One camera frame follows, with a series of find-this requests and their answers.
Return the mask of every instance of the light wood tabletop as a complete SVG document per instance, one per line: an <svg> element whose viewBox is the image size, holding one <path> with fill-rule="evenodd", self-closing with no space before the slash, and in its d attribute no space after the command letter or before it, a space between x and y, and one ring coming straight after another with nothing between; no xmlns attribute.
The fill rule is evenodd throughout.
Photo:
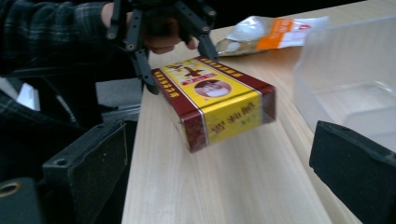
<svg viewBox="0 0 396 224"><path fill-rule="evenodd" d="M396 0L373 0L285 17L329 16L338 25L395 14ZM231 29L212 31L212 41ZM308 165L314 134L292 99L292 72L302 48L219 58L276 87L276 121L193 154L164 112L163 98L145 90L122 223L360 223ZM198 55L180 44L151 55L150 65Z"/></svg>

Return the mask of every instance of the person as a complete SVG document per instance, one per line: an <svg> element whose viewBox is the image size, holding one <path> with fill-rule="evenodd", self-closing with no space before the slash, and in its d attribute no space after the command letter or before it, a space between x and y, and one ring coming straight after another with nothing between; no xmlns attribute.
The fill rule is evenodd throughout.
<svg viewBox="0 0 396 224"><path fill-rule="evenodd" d="M13 70L24 66L53 63L77 66L101 62L108 55L118 55L114 44L106 38L113 9L114 3L110 1L0 1L0 77L7 78ZM128 12L126 18L129 24L132 12ZM177 21L170 18L166 24L171 31L167 35L144 34L144 44L150 52L164 54L181 42ZM186 47L196 48L193 38ZM116 57L108 65L121 67L124 61ZM119 76L112 69L107 67L104 70L106 77L85 74L48 77L45 81L52 78L51 84L57 83L68 91L84 92L92 89L97 79L135 76L129 72ZM0 91L0 182L16 176L31 176L38 180L42 177L42 162L72 143L92 125L77 126L46 116L19 105Z"/></svg>

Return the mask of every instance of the person's hand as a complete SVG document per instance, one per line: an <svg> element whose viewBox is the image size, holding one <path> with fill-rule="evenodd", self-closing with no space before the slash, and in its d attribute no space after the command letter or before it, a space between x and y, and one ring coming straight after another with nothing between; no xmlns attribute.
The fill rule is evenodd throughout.
<svg viewBox="0 0 396 224"><path fill-rule="evenodd" d="M113 3L105 4L102 8L102 22L105 27L109 28L111 24L111 16L113 14ZM132 13L127 13L127 26L132 18ZM170 28L169 35L144 35L145 45L156 54L163 54L172 51L175 45L180 43L182 40L178 36L178 23L175 19L169 19L167 24ZM195 42L190 38L190 42L186 45L188 49L195 49Z"/></svg>

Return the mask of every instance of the transparent bin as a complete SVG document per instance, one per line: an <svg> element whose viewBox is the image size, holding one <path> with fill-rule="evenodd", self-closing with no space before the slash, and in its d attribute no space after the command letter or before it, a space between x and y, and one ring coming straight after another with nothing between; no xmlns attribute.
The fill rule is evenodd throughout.
<svg viewBox="0 0 396 224"><path fill-rule="evenodd" d="M329 121L396 151L396 16L313 30L294 80L312 131Z"/></svg>

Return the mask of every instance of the orange label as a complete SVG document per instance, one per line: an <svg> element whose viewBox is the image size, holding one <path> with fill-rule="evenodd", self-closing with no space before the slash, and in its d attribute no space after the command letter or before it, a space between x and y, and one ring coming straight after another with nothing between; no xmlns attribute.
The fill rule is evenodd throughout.
<svg viewBox="0 0 396 224"><path fill-rule="evenodd" d="M256 49L277 49L283 35L292 30L293 23L293 19L274 19L270 34L259 40Z"/></svg>

